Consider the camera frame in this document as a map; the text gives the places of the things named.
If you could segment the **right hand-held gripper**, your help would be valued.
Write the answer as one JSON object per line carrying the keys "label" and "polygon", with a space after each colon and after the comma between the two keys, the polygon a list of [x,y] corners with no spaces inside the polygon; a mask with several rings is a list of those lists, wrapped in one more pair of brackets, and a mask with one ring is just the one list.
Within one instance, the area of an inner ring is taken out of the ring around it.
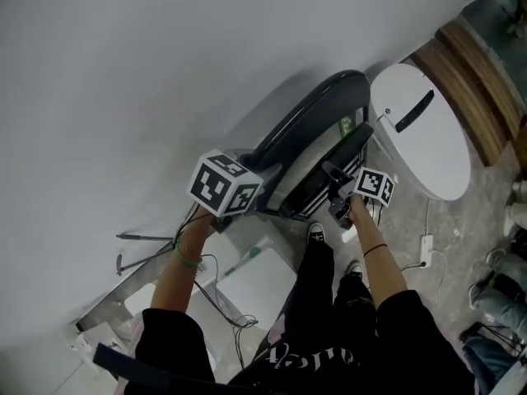
{"label": "right hand-held gripper", "polygon": [[353,194],[376,200],[383,207],[389,206],[394,191],[394,181],[385,172],[361,167],[353,176],[328,160],[322,163],[322,169],[330,179],[329,214],[341,228],[349,230],[352,227],[349,219],[351,210],[349,199]]}

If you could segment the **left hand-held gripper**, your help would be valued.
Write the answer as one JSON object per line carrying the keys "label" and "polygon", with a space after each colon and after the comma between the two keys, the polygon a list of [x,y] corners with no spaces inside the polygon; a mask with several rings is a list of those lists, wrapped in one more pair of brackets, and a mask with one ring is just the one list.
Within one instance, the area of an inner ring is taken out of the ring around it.
{"label": "left hand-held gripper", "polygon": [[268,201],[284,175],[281,166],[271,166],[257,174],[250,148],[213,149],[198,158],[188,196],[215,216],[212,228],[224,232],[236,216],[249,210],[264,213]]}

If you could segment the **black folding chair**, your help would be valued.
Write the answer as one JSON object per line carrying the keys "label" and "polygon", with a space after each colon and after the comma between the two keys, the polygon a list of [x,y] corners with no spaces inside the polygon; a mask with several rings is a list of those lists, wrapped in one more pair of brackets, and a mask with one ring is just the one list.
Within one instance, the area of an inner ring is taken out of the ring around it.
{"label": "black folding chair", "polygon": [[363,114],[363,122],[317,161],[279,207],[272,209],[267,205],[264,214],[306,221],[329,199],[330,179],[322,169],[325,160],[348,174],[364,165],[367,142],[373,133],[367,122],[370,98],[370,82],[363,72],[337,72],[314,88],[259,143],[253,152],[253,167],[249,169],[257,173],[281,166],[282,182],[297,158],[320,135],[359,109]]}

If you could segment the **person's left forearm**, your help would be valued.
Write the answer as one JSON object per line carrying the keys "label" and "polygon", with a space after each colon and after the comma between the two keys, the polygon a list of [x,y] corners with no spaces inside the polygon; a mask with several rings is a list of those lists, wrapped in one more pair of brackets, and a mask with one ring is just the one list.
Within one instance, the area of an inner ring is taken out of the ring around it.
{"label": "person's left forearm", "polygon": [[185,313],[213,215],[199,207],[177,237],[154,291],[150,307]]}

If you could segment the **person's right forearm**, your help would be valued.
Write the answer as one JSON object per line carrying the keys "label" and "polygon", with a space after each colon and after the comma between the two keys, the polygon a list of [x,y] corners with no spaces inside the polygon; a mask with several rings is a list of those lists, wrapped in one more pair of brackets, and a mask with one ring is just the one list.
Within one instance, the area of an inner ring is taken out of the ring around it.
{"label": "person's right forearm", "polygon": [[[349,218],[356,227],[362,253],[377,244],[385,244],[382,234],[367,210],[362,196],[359,194],[351,196],[350,205]],[[408,289],[399,265],[396,263],[388,246],[369,253],[364,258],[364,262],[371,295],[376,308],[391,296]]]}

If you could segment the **white oval toilet black panel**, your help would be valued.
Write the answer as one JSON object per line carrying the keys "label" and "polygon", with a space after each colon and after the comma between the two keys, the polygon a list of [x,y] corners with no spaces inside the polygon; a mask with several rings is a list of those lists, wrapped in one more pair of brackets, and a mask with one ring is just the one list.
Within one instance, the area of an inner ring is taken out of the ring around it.
{"label": "white oval toilet black panel", "polygon": [[418,68],[397,63],[371,83],[369,123],[397,174],[430,198],[455,201],[469,186],[468,145],[453,109]]}

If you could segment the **person's black trousers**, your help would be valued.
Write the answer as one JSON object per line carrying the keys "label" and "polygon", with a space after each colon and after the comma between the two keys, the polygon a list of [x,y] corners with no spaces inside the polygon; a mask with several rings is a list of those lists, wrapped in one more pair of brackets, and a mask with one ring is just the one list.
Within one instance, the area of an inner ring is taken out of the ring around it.
{"label": "person's black trousers", "polygon": [[333,295],[333,250],[325,242],[307,244],[282,312],[288,332],[328,331],[342,337],[375,337],[376,311],[360,272],[346,272]]}

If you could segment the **white toilet with tank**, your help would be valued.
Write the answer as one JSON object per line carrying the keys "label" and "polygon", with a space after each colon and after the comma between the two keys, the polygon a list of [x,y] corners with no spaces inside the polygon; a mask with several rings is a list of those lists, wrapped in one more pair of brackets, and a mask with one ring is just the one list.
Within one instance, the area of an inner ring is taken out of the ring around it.
{"label": "white toilet with tank", "polygon": [[[223,276],[263,238],[271,239],[272,245],[230,276]],[[269,330],[296,281],[292,255],[291,246],[271,221],[242,217],[224,232],[208,236],[197,282],[202,288],[216,284],[227,302],[240,313],[255,316],[257,326]]]}

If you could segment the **white power strip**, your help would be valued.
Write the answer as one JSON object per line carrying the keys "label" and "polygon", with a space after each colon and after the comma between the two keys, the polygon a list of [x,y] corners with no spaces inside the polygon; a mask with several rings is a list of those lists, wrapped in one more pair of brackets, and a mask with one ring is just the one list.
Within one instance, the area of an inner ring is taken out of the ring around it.
{"label": "white power strip", "polygon": [[431,266],[433,254],[433,235],[423,235],[420,243],[420,268]]}

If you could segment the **black metal rod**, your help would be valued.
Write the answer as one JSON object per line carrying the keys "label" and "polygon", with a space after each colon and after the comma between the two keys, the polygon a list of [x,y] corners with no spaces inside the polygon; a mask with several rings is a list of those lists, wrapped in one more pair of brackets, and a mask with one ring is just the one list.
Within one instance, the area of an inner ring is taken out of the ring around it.
{"label": "black metal rod", "polygon": [[128,233],[121,233],[115,236],[118,239],[122,240],[137,240],[137,241],[172,241],[173,237],[166,236],[151,236],[151,235],[134,235]]}

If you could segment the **brown wooden steps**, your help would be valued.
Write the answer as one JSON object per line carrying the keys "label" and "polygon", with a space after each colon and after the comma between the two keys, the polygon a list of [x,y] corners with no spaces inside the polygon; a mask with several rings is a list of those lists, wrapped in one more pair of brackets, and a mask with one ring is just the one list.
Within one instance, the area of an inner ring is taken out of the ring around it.
{"label": "brown wooden steps", "polygon": [[441,91],[483,165],[495,165],[527,123],[527,106],[497,56],[458,17],[408,59]]}

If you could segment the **person's black printed shirt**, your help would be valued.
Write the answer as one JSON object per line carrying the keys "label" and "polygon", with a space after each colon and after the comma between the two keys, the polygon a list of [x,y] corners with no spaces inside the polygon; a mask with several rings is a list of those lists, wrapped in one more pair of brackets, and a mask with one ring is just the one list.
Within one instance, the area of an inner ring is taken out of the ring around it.
{"label": "person's black printed shirt", "polygon": [[[228,383],[265,392],[331,395],[474,395],[475,379],[415,290],[373,308],[373,325],[359,318],[295,332],[271,345]],[[215,383],[204,336],[187,314],[142,312],[134,357],[144,364]]]}

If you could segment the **white green handled brush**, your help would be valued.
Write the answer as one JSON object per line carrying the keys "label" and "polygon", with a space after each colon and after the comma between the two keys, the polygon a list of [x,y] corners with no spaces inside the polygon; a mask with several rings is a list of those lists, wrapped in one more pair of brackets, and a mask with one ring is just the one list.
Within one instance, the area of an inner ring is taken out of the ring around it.
{"label": "white green handled brush", "polygon": [[269,238],[263,238],[261,239],[254,247],[252,247],[245,255],[244,257],[233,267],[228,269],[224,273],[224,277],[230,276],[234,271],[241,268],[243,265],[245,265],[247,262],[252,260],[253,258],[256,258],[259,256],[265,249],[269,248],[272,245],[272,240]]}

